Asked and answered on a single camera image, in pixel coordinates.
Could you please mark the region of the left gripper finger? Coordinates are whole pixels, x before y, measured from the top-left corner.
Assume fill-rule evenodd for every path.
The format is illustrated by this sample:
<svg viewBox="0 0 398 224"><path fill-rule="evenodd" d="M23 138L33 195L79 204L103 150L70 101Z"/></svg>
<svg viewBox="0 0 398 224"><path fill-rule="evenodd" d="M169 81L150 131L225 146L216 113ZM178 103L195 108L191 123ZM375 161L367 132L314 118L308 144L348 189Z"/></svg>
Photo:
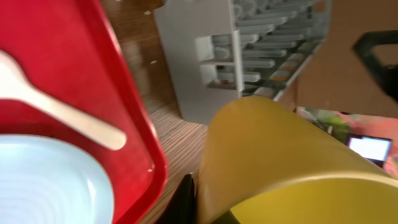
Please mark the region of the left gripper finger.
<svg viewBox="0 0 398 224"><path fill-rule="evenodd" d="M195 183L191 174L181 180L169 204L155 224L195 224Z"/></svg>

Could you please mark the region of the yellow cup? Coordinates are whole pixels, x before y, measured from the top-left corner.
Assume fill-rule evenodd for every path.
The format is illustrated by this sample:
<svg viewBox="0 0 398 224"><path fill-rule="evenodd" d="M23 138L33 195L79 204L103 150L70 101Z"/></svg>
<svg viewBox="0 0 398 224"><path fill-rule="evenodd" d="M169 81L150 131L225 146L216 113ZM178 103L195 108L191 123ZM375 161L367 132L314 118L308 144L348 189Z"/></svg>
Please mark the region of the yellow cup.
<svg viewBox="0 0 398 224"><path fill-rule="evenodd" d="M208 126L198 223L396 223L397 181L279 103L230 102Z"/></svg>

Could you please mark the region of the light blue plate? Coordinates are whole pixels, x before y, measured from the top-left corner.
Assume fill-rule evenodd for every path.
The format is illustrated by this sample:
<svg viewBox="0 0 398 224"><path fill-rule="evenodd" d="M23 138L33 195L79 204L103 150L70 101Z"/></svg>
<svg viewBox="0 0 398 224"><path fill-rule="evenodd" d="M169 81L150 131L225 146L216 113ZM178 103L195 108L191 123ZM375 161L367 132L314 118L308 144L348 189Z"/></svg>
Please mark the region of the light blue plate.
<svg viewBox="0 0 398 224"><path fill-rule="evenodd" d="M1 135L1 223L111 224L114 193L89 153L54 138Z"/></svg>

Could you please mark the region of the white plastic spoon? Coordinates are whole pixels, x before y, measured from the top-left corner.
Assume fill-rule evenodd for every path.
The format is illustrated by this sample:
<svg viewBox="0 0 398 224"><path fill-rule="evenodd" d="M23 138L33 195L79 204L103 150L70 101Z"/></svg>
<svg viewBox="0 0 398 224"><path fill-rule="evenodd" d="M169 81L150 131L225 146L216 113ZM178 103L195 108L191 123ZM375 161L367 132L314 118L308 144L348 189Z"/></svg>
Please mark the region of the white plastic spoon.
<svg viewBox="0 0 398 224"><path fill-rule="evenodd" d="M21 66L4 51L1 51L1 99L30 105L110 150L120 150L127 143L124 131L33 86Z"/></svg>

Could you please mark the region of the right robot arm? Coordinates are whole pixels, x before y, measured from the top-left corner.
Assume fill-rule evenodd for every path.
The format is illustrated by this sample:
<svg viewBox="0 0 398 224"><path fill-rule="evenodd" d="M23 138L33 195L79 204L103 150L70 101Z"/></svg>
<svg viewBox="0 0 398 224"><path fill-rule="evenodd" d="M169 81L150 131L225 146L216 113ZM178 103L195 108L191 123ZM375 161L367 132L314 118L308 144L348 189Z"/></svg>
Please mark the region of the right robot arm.
<svg viewBox="0 0 398 224"><path fill-rule="evenodd" d="M397 103L397 64L381 63L373 53L373 48L379 45L397 45L397 30L366 32L352 49L378 87Z"/></svg>

